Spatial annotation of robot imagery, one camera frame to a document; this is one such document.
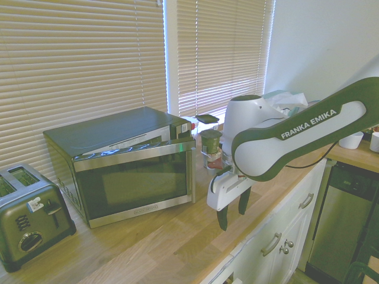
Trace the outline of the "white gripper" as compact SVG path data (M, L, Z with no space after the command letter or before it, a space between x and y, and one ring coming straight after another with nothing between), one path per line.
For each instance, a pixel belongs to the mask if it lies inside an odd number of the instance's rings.
M217 172L211 181L208 187L207 205L217 211L217 220L223 231L226 231L228 226L228 205L237 197L240 197L239 214L245 214L251 186L252 180L234 173L231 165Z

